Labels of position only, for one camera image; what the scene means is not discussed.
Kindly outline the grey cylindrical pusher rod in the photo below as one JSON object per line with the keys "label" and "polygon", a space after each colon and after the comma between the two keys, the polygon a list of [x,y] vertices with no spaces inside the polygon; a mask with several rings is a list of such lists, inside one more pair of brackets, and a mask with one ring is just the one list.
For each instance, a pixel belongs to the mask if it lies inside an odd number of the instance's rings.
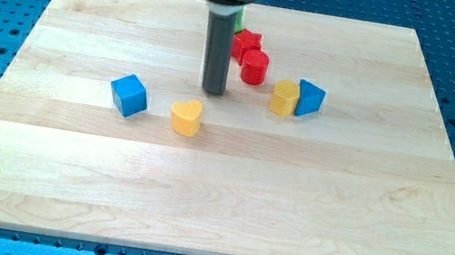
{"label": "grey cylindrical pusher rod", "polygon": [[202,87],[210,95],[225,92],[237,14],[209,12],[205,39]]}

